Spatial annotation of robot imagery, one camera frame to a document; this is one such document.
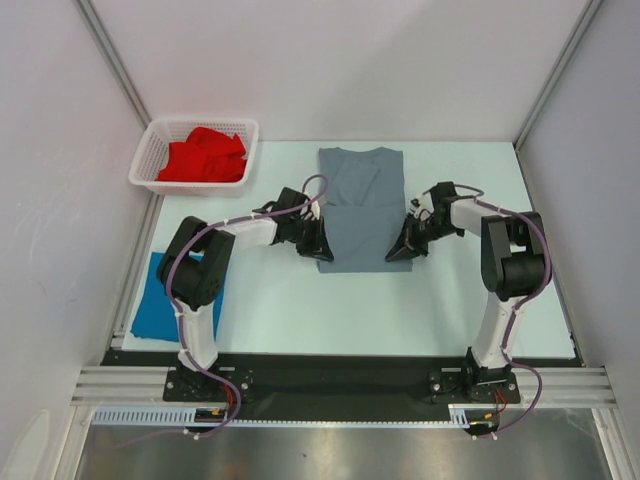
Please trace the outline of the grey t shirt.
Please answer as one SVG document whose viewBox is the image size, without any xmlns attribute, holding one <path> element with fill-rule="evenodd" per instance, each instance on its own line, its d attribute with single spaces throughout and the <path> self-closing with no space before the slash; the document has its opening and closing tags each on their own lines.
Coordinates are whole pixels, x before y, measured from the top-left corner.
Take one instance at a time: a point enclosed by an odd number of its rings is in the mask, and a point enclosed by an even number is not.
<svg viewBox="0 0 640 480">
<path fill-rule="evenodd" d="M 332 262 L 318 263 L 319 272 L 410 272 L 410 260 L 385 260 L 406 216 L 403 153 L 386 147 L 321 148 L 318 164 L 329 179 L 322 215 L 334 255 Z"/>
</svg>

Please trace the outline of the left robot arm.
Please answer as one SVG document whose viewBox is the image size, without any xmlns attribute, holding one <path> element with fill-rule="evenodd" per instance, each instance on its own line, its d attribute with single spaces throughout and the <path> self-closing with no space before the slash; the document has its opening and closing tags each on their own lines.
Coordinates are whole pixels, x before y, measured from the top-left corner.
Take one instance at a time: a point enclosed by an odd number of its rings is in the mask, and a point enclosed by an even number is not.
<svg viewBox="0 0 640 480">
<path fill-rule="evenodd" d="M 189 398 L 231 398 L 229 380 L 211 369 L 218 360 L 214 309 L 231 257 L 242 250 L 290 243 L 303 258 L 331 262 L 319 198 L 291 188 L 250 214 L 209 224 L 188 216 L 175 232 L 156 270 L 176 319 L 179 366 L 174 387 Z"/>
</svg>

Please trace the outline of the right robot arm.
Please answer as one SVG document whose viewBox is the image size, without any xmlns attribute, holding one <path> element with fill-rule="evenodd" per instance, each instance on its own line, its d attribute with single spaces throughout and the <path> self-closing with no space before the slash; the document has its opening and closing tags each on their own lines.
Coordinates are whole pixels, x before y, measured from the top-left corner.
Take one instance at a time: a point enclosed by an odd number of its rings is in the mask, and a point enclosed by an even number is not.
<svg viewBox="0 0 640 480">
<path fill-rule="evenodd" d="M 552 265 L 539 213 L 515 212 L 483 201 L 484 192 L 440 182 L 411 200 L 387 262 L 426 257 L 432 242 L 451 235 L 480 239 L 480 274 L 488 292 L 478 335 L 461 370 L 437 373 L 429 388 L 434 400 L 489 402 L 514 384 L 513 337 L 522 308 L 550 283 Z"/>
</svg>

